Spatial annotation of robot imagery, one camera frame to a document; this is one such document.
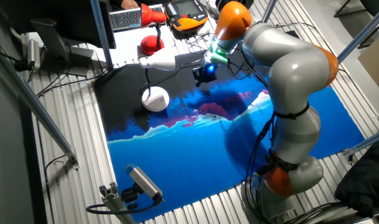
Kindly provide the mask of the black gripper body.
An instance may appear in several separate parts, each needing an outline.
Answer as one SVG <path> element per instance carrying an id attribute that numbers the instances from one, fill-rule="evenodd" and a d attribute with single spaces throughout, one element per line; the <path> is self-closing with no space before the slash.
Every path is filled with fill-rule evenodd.
<path id="1" fill-rule="evenodd" d="M 194 68 L 194 73 L 197 73 L 202 77 L 202 82 L 207 80 L 212 82 L 217 79 L 215 76 L 216 69 L 216 65 L 211 63 L 202 63 L 201 66 Z"/>

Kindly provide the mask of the person's bare hand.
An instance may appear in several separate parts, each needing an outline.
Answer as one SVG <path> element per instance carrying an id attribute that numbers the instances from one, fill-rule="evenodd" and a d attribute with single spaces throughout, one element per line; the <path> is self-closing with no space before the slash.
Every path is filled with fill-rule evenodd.
<path id="1" fill-rule="evenodd" d="M 139 5 L 135 0 L 122 0 L 120 6 L 124 10 L 139 8 Z"/>

